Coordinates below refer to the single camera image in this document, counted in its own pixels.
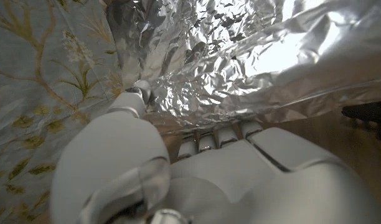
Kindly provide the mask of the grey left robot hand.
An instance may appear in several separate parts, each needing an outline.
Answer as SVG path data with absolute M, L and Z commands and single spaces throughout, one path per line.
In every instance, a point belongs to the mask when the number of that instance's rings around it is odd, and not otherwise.
M 138 81 L 65 147 L 52 223 L 381 223 L 381 206 L 329 151 L 279 128 L 242 122 L 187 140 L 172 162 L 143 116 Z

